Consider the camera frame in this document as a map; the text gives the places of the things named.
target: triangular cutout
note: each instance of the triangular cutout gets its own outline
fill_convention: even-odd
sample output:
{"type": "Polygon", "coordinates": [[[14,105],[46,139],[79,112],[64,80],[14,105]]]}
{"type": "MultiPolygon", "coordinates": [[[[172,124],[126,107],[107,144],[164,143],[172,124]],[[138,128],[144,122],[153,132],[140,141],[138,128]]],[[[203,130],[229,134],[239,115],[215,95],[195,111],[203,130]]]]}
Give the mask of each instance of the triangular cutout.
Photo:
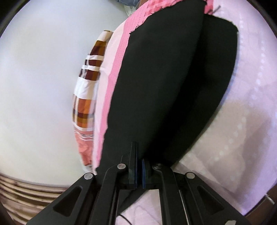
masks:
{"type": "Polygon", "coordinates": [[[206,210],[209,214],[213,215],[224,209],[223,205],[220,204],[207,190],[202,186],[198,186],[197,190],[202,198],[206,210]]]}
{"type": "Polygon", "coordinates": [[[53,209],[57,213],[69,217],[81,191],[81,187],[75,187],[67,196],[65,196],[57,205],[55,205],[53,209]]]}

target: pink fabric strip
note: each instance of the pink fabric strip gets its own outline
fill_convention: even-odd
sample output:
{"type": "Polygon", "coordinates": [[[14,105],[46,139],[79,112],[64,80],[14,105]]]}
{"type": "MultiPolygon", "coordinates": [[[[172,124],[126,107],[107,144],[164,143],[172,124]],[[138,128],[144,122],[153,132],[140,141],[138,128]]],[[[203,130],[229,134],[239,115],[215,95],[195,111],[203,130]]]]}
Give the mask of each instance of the pink fabric strip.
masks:
{"type": "Polygon", "coordinates": [[[99,139],[95,140],[98,141],[98,148],[96,149],[96,162],[94,165],[95,168],[99,166],[101,160],[102,146],[104,141],[104,134],[107,130],[107,117],[110,109],[111,98],[116,85],[118,73],[121,68],[123,56],[128,45],[130,33],[134,31],[138,26],[142,25],[151,14],[166,7],[173,6],[180,1],[183,0],[149,0],[126,20],[120,44],[116,52],[115,61],[113,63],[111,73],[108,76],[108,85],[102,110],[99,139]]]}

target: plaid fabric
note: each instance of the plaid fabric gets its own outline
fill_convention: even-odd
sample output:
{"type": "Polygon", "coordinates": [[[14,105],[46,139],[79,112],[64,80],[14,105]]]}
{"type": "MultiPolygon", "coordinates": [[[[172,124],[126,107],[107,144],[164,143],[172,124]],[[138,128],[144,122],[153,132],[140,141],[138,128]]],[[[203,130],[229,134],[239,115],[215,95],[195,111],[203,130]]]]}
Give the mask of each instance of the plaid fabric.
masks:
{"type": "Polygon", "coordinates": [[[91,165],[97,81],[105,48],[111,35],[111,31],[105,30],[98,37],[81,68],[73,95],[72,119],[75,137],[85,166],[91,165]]]}

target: orange plaid fabric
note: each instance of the orange plaid fabric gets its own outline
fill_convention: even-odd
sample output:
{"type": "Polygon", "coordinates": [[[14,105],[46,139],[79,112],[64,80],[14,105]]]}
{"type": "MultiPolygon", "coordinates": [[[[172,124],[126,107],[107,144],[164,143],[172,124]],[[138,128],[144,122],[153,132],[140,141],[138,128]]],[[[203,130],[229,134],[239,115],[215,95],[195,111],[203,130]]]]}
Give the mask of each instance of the orange plaid fabric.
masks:
{"type": "Polygon", "coordinates": [[[112,32],[105,30],[98,37],[81,68],[73,95],[72,119],[79,153],[85,166],[91,165],[94,132],[94,108],[97,98],[99,70],[112,32]]]}

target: black cable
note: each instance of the black cable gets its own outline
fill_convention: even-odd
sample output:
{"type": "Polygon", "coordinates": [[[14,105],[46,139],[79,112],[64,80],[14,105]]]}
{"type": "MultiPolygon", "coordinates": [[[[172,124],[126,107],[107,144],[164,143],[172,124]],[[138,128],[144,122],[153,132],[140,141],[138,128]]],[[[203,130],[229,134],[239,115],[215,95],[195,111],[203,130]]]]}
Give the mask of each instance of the black cable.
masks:
{"type": "Polygon", "coordinates": [[[128,224],[132,225],[131,222],[123,215],[119,214],[119,216],[121,216],[124,220],[126,220],[128,222],[128,224]]]}

